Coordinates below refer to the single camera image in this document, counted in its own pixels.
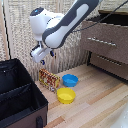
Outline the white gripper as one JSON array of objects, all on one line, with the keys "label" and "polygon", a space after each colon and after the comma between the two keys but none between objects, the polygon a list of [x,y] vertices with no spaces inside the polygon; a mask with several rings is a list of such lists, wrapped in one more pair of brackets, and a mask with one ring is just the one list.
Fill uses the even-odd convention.
[{"label": "white gripper", "polygon": [[45,61],[43,60],[43,58],[47,54],[50,54],[51,57],[54,57],[54,51],[51,48],[44,47],[41,41],[39,41],[38,44],[30,52],[32,60],[36,63],[41,62],[42,65],[45,65]]}]

